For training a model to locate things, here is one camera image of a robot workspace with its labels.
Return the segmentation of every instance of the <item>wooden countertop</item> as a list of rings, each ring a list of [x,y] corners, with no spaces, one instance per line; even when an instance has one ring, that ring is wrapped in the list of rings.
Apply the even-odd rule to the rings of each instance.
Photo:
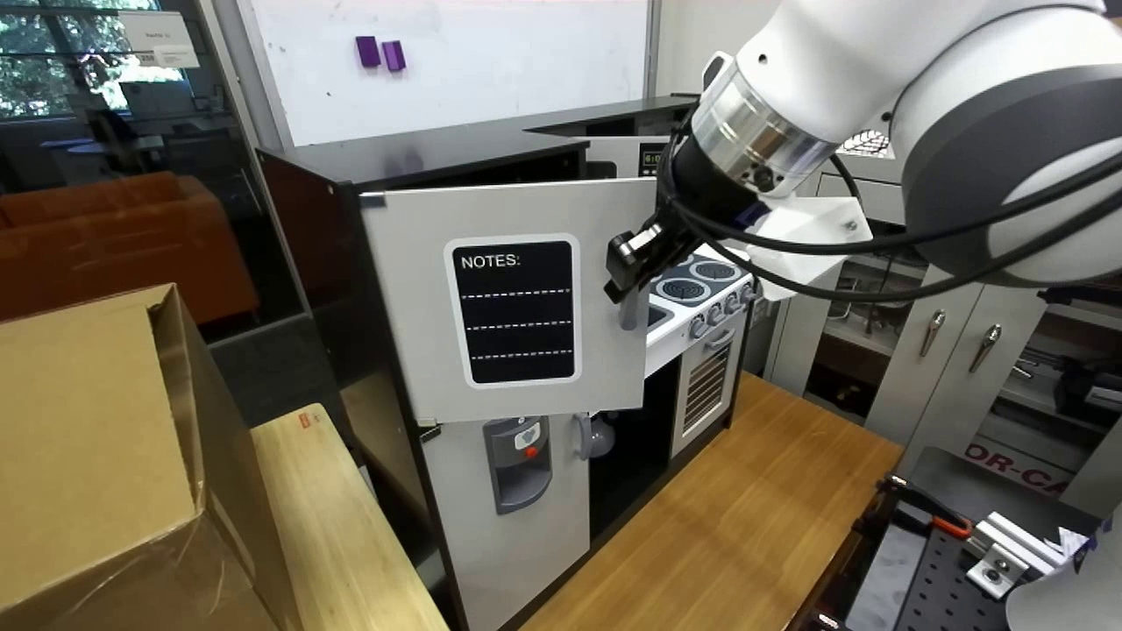
[[[323,408],[251,428],[301,631],[446,629]]]
[[[896,459],[887,438],[744,376],[734,428],[527,629],[790,629]]]

